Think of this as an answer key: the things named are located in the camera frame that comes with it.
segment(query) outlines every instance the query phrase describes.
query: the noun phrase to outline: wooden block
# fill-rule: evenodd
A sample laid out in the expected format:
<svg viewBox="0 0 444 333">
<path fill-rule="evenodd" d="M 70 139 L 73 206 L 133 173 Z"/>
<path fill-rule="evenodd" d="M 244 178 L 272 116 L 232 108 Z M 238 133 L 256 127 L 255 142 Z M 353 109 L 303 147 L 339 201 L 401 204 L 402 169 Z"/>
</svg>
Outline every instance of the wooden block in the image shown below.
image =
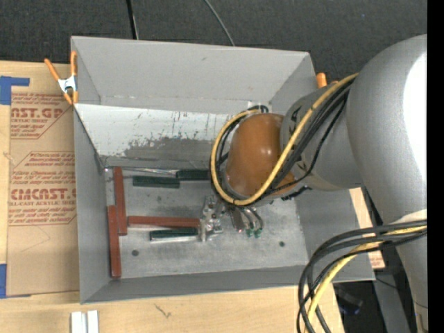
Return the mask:
<svg viewBox="0 0 444 333">
<path fill-rule="evenodd" d="M 108 232 L 110 234 L 111 278 L 119 279 L 122 275 L 122 266 L 120 261 L 117 209 L 114 205 L 108 206 Z"/>
<path fill-rule="evenodd" d="M 114 198 L 117 208 L 117 224 L 119 228 L 119 235 L 125 236 L 128 234 L 126 224 L 126 206 L 125 206 L 125 189 L 123 187 L 123 173 L 120 166 L 113 168 L 114 172 Z"/>
<path fill-rule="evenodd" d="M 181 217 L 128 216 L 128 225 L 130 228 L 143 228 L 152 225 L 168 228 L 199 228 L 200 220 Z"/>
</svg>

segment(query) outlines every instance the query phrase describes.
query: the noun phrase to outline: black cable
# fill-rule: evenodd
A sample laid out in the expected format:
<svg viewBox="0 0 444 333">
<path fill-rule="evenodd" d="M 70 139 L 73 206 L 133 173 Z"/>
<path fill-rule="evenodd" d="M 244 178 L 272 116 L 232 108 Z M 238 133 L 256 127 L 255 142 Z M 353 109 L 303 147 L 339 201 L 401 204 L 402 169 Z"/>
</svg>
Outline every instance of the black cable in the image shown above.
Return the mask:
<svg viewBox="0 0 444 333">
<path fill-rule="evenodd" d="M 379 279 L 378 277 L 376 278 L 376 281 L 381 282 L 382 284 L 384 284 L 384 285 L 386 285 L 388 287 L 391 287 L 392 289 L 397 289 L 398 290 L 398 288 L 395 285 L 389 284 L 388 282 L 385 282 L 385 281 Z"/>
<path fill-rule="evenodd" d="M 408 226 L 410 226 L 410 227 L 417 227 L 417 226 L 418 226 L 417 221 L 416 221 L 416 222 L 413 222 L 413 223 L 404 223 L 404 225 L 408 225 Z M 394 245 L 400 245 L 400 244 L 405 244 L 405 243 L 407 243 L 408 241 L 415 240 L 415 239 L 417 239 L 417 238 L 419 238 L 419 237 L 422 237 L 423 235 L 426 235 L 426 234 L 427 234 L 427 229 L 426 229 L 426 230 L 423 230 L 423 231 L 421 231 L 421 232 L 419 232 L 419 234 L 409 233 L 409 234 L 401 234 L 401 235 L 399 235 L 399 234 L 393 234 L 393 235 L 390 235 L 390 236 L 387 236 L 387 235 L 386 235 L 386 236 L 384 236 L 384 240 L 390 239 L 390 238 L 392 238 L 393 236 L 395 236 L 395 239 L 396 239 L 397 241 L 394 242 L 394 243 L 395 243 Z M 363 238 L 363 239 L 361 239 L 361 240 L 365 241 L 366 243 L 372 243 L 372 242 L 376 242 L 376 241 L 381 241 L 381 239 L 379 239 L 379 236 L 378 236 L 378 237 L 366 237 L 366 238 Z M 354 240 L 354 241 L 349 241 L 349 242 L 343 242 L 340 246 L 337 246 L 337 247 L 336 247 L 336 250 L 339 250 L 339 249 L 345 248 L 346 246 L 354 246 L 356 243 L 357 243 L 357 242 L 356 242 L 355 240 Z M 300 282 L 299 282 L 300 312 L 298 313 L 298 325 L 299 325 L 299 322 L 300 322 L 300 315 L 301 315 L 301 314 L 302 314 L 302 315 L 304 315 L 304 314 L 306 315 L 306 310 L 305 310 L 305 308 L 303 307 L 303 305 L 304 305 L 305 303 L 302 301 L 302 290 L 301 290 L 301 287 L 303 288 L 303 286 L 305 285 L 305 281 L 308 281 L 308 283 L 309 283 L 309 293 L 308 293 L 307 296 L 306 296 L 306 300 L 305 300 L 305 302 L 306 302 L 306 301 L 308 300 L 308 298 L 310 297 L 310 295 L 313 294 L 313 292 L 314 292 L 314 287 L 317 286 L 317 284 L 320 282 L 320 280 L 323 278 L 323 276 L 326 275 L 326 273 L 327 273 L 328 270 L 332 267 L 333 264 L 335 264 L 335 263 L 338 262 L 339 260 L 343 259 L 344 257 L 348 257 L 348 256 L 351 256 L 351 255 L 356 255 L 356 254 L 359 254 L 359 253 L 369 253 L 369 251 L 374 251 L 374 250 L 380 250 L 381 248 L 383 248 L 382 245 L 384 245 L 384 248 L 385 248 L 385 247 L 389 246 L 389 243 L 384 242 L 383 244 L 380 244 L 377 248 L 374 248 L 374 249 L 372 249 L 372 250 L 356 251 L 356 252 L 348 253 L 347 255 L 343 255 L 343 256 L 341 256 L 340 258 L 338 258 L 338 259 L 336 259 L 335 261 L 333 261 L 332 263 L 330 263 L 329 266 L 327 266 L 326 268 L 324 268 L 324 270 L 323 270 L 323 271 L 321 272 L 321 274 L 318 276 L 318 278 L 316 279 L 316 281 L 315 281 L 314 284 L 310 284 L 310 282 L 312 281 L 312 280 L 310 280 L 310 279 L 311 279 L 310 277 L 312 276 L 312 269 L 313 269 L 314 264 L 315 264 L 318 260 L 320 260 L 322 257 L 324 257 L 324 256 L 326 256 L 326 255 L 328 255 L 328 254 L 333 253 L 334 251 L 336 251 L 336 250 L 334 250 L 332 247 L 330 247 L 330 248 L 324 248 L 324 249 L 322 249 L 322 250 L 317 250 L 316 252 L 318 252 L 318 255 L 317 255 L 317 256 L 312 256 L 312 258 L 310 259 L 308 265 L 306 265 L 304 271 L 302 272 L 302 275 L 301 275 L 301 278 L 300 278 Z M 321 313 L 321 311 L 320 311 L 320 310 L 319 310 L 319 311 L 316 310 L 316 314 L 318 315 L 318 318 L 320 319 L 321 324 L 323 324 L 323 322 L 322 322 L 322 321 L 323 321 L 323 317 L 322 317 L 322 313 Z"/>
<path fill-rule="evenodd" d="M 384 234 L 385 232 L 392 232 L 394 230 L 403 230 L 412 227 L 422 227 L 424 225 L 427 225 L 427 220 L 392 223 L 388 225 L 379 225 L 377 227 L 368 227 L 368 228 L 360 228 L 358 230 L 351 230 L 345 233 L 338 234 L 328 239 L 316 249 L 313 255 L 319 253 L 320 251 L 322 251 L 327 247 L 330 247 L 332 244 L 335 244 L 336 242 L 339 241 L 343 241 L 344 239 L 347 238 L 357 237 L 365 234 L 379 235 L 379 234 Z"/>
<path fill-rule="evenodd" d="M 139 39 L 139 31 L 137 30 L 136 19 L 134 16 L 133 5 L 131 3 L 131 0 L 126 0 L 126 7 L 128 9 L 128 16 L 130 18 L 131 33 L 133 34 L 133 39 L 138 40 Z"/>
<path fill-rule="evenodd" d="M 316 132 L 318 132 L 319 128 L 324 124 L 325 120 L 333 113 L 340 102 L 347 99 L 350 87 L 351 86 L 349 84 L 344 85 L 336 92 L 335 95 L 324 101 L 324 104 L 320 106 L 320 110 L 314 116 L 314 119 L 309 125 L 309 128 L 307 129 L 307 131 L 304 132 L 304 135 L 295 146 L 293 153 L 282 166 L 280 174 L 276 176 L 276 178 L 271 183 L 272 189 L 276 188 L 285 178 L 285 176 L 287 176 L 288 172 L 291 171 L 294 164 L 298 161 L 298 159 L 302 155 L 302 152 L 306 149 L 308 143 L 310 143 L 311 139 L 316 134 Z"/>
<path fill-rule="evenodd" d="M 309 300 L 309 298 L 312 297 L 314 289 L 320 284 L 321 280 L 327 275 L 327 273 L 330 271 L 330 269 L 333 267 L 333 265 L 337 264 L 340 260 L 345 259 L 346 257 L 350 257 L 352 255 L 358 255 L 358 254 L 362 254 L 362 253 L 371 253 L 371 252 L 375 252 L 375 251 L 378 251 L 378 250 L 383 250 L 383 249 L 386 249 L 386 248 L 389 248 L 389 247 L 400 246 L 402 244 L 406 244 L 406 243 L 409 243 L 411 241 L 415 241 L 415 240 L 417 240 L 417 239 L 419 239 L 421 237 L 424 237 L 426 234 L 427 234 L 427 231 L 421 232 L 420 234 L 412 235 L 409 238 L 402 239 L 402 240 L 399 240 L 397 242 L 388 242 L 388 243 L 385 242 L 385 243 L 380 244 L 378 247 L 370 248 L 370 249 L 365 249 L 365 250 L 359 250 L 359 251 L 356 251 L 356 252 L 353 252 L 353 253 L 348 253 L 346 255 L 343 255 L 343 256 L 337 258 L 333 262 L 330 262 L 322 270 L 321 274 L 319 274 L 319 276 L 316 278 L 313 286 L 309 287 L 309 293 L 303 298 L 302 301 L 300 300 L 300 310 L 298 312 L 298 319 L 296 321 L 296 324 L 297 324 L 297 327 L 298 327 L 298 332 L 300 332 L 300 328 L 299 328 L 300 316 L 302 316 L 302 318 L 304 319 L 304 322 L 307 325 L 307 329 L 310 332 L 314 332 L 313 330 L 310 330 L 310 328 L 313 329 L 311 324 L 310 323 L 307 324 L 308 316 L 307 316 L 307 311 L 305 310 L 304 306 L 307 303 L 307 301 Z M 319 307 L 316 308 L 316 315 L 318 316 L 319 321 L 321 322 L 321 325 L 323 326 L 323 329 L 326 332 L 329 332 L 330 329 L 326 325 L 323 324 L 323 322 L 325 322 L 325 319 L 323 318 L 321 310 L 319 309 Z"/>
<path fill-rule="evenodd" d="M 355 235 L 357 235 L 358 233 L 365 233 L 365 234 L 367 234 L 367 233 L 369 233 L 369 232 L 374 232 L 374 234 L 377 234 L 377 233 L 379 233 L 379 232 L 382 232 L 382 231 L 386 231 L 386 230 L 392 230 L 393 229 L 393 226 L 395 226 L 396 228 L 400 228 L 400 227 L 403 227 L 403 228 L 405 228 L 405 227 L 416 227 L 416 226 L 418 226 L 418 221 L 415 221 L 415 222 L 411 222 L 411 223 L 399 223 L 399 224 L 397 224 L 397 225 L 386 225 L 386 226 L 384 226 L 383 228 L 364 228 L 363 230 L 354 230 L 354 231 L 349 231 L 349 232 L 347 232 L 347 233 L 344 233 L 344 234 L 340 234 L 339 236 L 336 236 L 336 237 L 334 237 L 332 240 L 329 240 L 329 241 L 327 241 L 327 242 L 329 242 L 329 243 L 334 243 L 334 240 L 337 238 L 337 241 L 339 241 L 339 240 L 342 240 L 344 237 L 347 237 L 347 235 L 353 235 L 353 236 L 355 236 Z M 370 242 L 374 242 L 374 241 L 380 241 L 381 239 L 379 239 L 378 237 L 367 237 L 367 238 L 363 238 L 363 239 L 361 239 L 361 241 L 365 241 L 366 243 L 370 243 Z M 353 242 L 349 242 L 349 243 L 346 243 L 346 242 L 343 242 L 342 244 L 341 244 L 341 246 L 337 246 L 336 247 L 336 249 L 337 250 L 339 250 L 339 249 L 343 249 L 343 248 L 345 248 L 346 246 L 354 246 L 355 244 L 357 244 L 358 242 L 356 242 L 356 241 L 353 241 Z M 326 256 L 326 255 L 329 255 L 330 253 L 333 253 L 334 251 L 336 251 L 334 248 L 324 248 L 324 249 L 318 249 L 318 250 L 316 250 L 316 255 L 313 255 L 312 257 L 311 257 L 311 260 L 310 260 L 310 262 L 308 263 L 308 265 L 305 267 L 305 269 L 304 269 L 304 271 L 303 271 L 303 273 L 302 273 L 302 275 L 301 275 L 301 282 L 300 282 L 300 284 L 301 283 L 303 283 L 304 284 L 304 282 L 303 282 L 303 279 L 304 279 L 304 277 L 306 277 L 306 278 L 308 278 L 308 279 L 306 279 L 306 280 L 309 280 L 310 279 L 310 277 L 311 277 L 311 275 L 312 275 L 312 268 L 313 268 L 313 266 L 314 266 L 314 264 L 318 261 L 318 260 L 320 260 L 322 257 L 324 257 L 324 256 Z M 312 292 L 312 288 L 313 288 L 313 285 L 310 285 L 310 282 L 309 282 L 309 288 L 311 289 L 311 292 Z M 321 313 L 320 312 L 316 312 L 316 314 L 318 315 L 318 317 L 319 316 L 322 316 L 321 315 Z"/>
<path fill-rule="evenodd" d="M 253 213 L 255 215 L 256 219 L 259 221 L 259 229 L 263 230 L 264 229 L 264 220 L 262 219 L 262 217 L 253 208 L 250 208 L 249 210 L 251 211 L 251 213 Z"/>
<path fill-rule="evenodd" d="M 297 184 L 298 182 L 301 182 L 302 180 L 304 180 L 311 173 L 311 170 L 313 170 L 313 168 L 314 168 L 314 166 L 316 164 L 316 161 L 318 160 L 318 156 L 319 156 L 319 153 L 321 152 L 322 145 L 324 144 L 324 142 L 327 139 L 330 131 L 333 129 L 334 124 L 336 123 L 336 121 L 338 120 L 339 116 L 341 115 L 341 113 L 342 113 L 342 111 L 343 111 L 343 109 L 344 109 L 344 107 L 346 105 L 346 102 L 347 102 L 347 98 L 345 97 L 344 100 L 343 100 L 343 104 L 341 105 L 339 111 L 334 115 L 333 120 L 330 122 L 330 125 L 327 127 L 327 130 L 324 132 L 323 137 L 319 141 L 319 144 L 318 144 L 318 146 L 316 148 L 316 151 L 314 153 L 314 156 L 313 156 L 313 160 L 311 161 L 311 165 L 310 165 L 309 169 L 307 170 L 307 172 L 302 177 L 300 177 L 297 180 L 294 180 L 292 182 L 289 182 L 288 184 L 282 185 L 281 187 L 277 187 L 275 189 L 269 189 L 269 190 L 265 191 L 265 193 L 262 196 L 260 196 L 254 203 L 256 203 L 256 202 L 262 200 L 263 198 L 265 198 L 267 196 L 270 196 L 270 195 L 272 195 L 272 194 L 274 194 L 274 193 L 276 193 L 278 191 L 281 191 L 283 189 L 291 187 L 291 186 Z"/>
<path fill-rule="evenodd" d="M 299 195 L 303 194 L 307 190 L 312 190 L 312 188 L 307 186 L 307 185 L 305 185 L 305 186 L 301 187 L 298 191 L 295 191 L 292 194 L 289 194 L 287 196 L 281 197 L 281 199 L 283 201 L 291 200 L 292 198 L 295 198 L 296 196 L 299 196 Z"/>
<path fill-rule="evenodd" d="M 255 222 L 251 219 L 251 216 L 247 213 L 247 211 L 243 208 L 239 208 L 239 210 L 244 214 L 244 216 L 248 219 L 248 222 L 250 224 L 250 229 L 255 229 Z"/>
<path fill-rule="evenodd" d="M 211 12 L 213 13 L 213 15 L 216 17 L 217 22 L 221 25 L 223 31 L 225 32 L 225 34 L 227 35 L 228 39 L 230 40 L 230 43 L 232 46 L 235 46 L 233 39 L 231 38 L 230 33 L 228 32 L 228 29 L 225 27 L 225 24 L 222 22 L 222 19 L 219 17 L 218 13 L 216 12 L 216 10 L 213 8 L 213 5 L 208 1 L 208 0 L 203 0 L 208 8 L 210 8 Z"/>
</svg>

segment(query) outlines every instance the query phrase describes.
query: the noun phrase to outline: cardboard sheet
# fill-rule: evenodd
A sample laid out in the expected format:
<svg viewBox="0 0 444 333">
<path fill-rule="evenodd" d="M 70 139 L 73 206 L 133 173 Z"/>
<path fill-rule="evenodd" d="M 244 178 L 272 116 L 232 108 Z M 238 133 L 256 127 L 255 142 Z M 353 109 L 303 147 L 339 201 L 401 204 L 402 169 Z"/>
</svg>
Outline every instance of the cardboard sheet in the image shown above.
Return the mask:
<svg viewBox="0 0 444 333">
<path fill-rule="evenodd" d="M 77 290 L 73 109 L 44 63 L 2 62 L 0 75 L 29 78 L 11 92 L 6 294 Z"/>
</svg>

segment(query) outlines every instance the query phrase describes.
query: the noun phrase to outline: cable bundle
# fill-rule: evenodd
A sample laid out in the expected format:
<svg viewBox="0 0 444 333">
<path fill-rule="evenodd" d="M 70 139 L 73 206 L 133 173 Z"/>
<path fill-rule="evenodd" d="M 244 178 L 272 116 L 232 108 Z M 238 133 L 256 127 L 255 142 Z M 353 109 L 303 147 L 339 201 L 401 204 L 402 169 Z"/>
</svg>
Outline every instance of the cable bundle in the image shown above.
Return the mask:
<svg viewBox="0 0 444 333">
<path fill-rule="evenodd" d="M 360 237 L 365 234 L 372 234 L 372 236 L 364 238 Z M 318 307 L 319 300 L 334 276 L 358 254 L 369 253 L 391 246 L 400 246 L 424 237 L 426 234 L 427 220 L 421 220 L 353 230 L 337 235 L 322 244 L 312 255 L 300 277 L 298 286 L 299 312 L 296 320 L 298 333 L 302 333 L 301 317 L 305 323 L 305 332 L 315 332 L 311 325 L 314 313 L 316 313 L 324 331 L 330 332 L 321 310 Z M 313 280 L 313 267 L 316 262 L 331 253 L 349 247 L 355 248 L 353 248 L 348 254 L 342 255 L 330 262 L 325 268 L 323 268 L 317 278 Z M 303 291 L 305 285 L 308 286 L 309 290 L 304 296 Z M 307 311 L 305 305 L 309 299 L 311 299 L 311 304 Z"/>
</svg>

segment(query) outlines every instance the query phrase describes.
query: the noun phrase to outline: white plastic piece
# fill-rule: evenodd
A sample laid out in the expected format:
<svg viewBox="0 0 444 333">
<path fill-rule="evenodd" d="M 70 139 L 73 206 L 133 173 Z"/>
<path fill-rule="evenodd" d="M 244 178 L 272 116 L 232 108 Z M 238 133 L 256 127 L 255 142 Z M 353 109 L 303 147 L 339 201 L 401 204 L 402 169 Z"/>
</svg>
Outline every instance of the white plastic piece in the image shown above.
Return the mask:
<svg viewBox="0 0 444 333">
<path fill-rule="evenodd" d="M 87 333 L 99 333 L 99 312 L 88 311 L 87 312 Z"/>
<path fill-rule="evenodd" d="M 72 312 L 71 333 L 99 333 L 99 313 L 97 311 Z"/>
</svg>

